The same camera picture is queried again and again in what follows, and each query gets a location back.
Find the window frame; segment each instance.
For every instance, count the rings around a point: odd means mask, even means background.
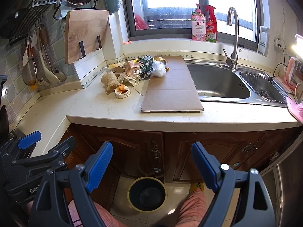
[[[238,46],[257,51],[259,42],[260,26],[262,25],[262,10],[260,0],[256,1],[256,42],[239,37]],[[208,1],[199,0],[200,7],[203,8]],[[134,9],[132,0],[123,0],[124,13],[129,40],[146,40],[161,38],[191,38],[191,28],[153,28],[151,30],[136,30],[134,21]],[[234,35],[218,32],[218,42],[234,44]]]

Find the window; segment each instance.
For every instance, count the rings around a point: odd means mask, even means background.
[[[130,40],[190,38],[190,16],[196,3],[201,11],[207,4],[216,7],[218,41],[226,43],[234,41],[234,24],[226,25],[228,9],[234,7],[239,17],[239,45],[257,50],[259,0],[125,0]]]

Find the window glass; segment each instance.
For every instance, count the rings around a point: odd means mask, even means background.
[[[226,25],[227,12],[234,7],[239,17],[239,37],[256,41],[256,3],[255,0],[208,0],[216,7],[218,31],[234,35],[234,24]]]
[[[199,0],[132,0],[136,30],[191,28],[191,11]]]

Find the stainless steel sink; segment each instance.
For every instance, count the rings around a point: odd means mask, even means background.
[[[269,75],[248,67],[231,69],[224,63],[185,60],[200,100],[286,106],[286,92]]]

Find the red spray bottle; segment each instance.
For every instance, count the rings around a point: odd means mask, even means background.
[[[216,8],[210,5],[205,6],[205,13],[209,11],[209,20],[206,22],[206,41],[216,42],[217,41],[217,19],[215,16]]]

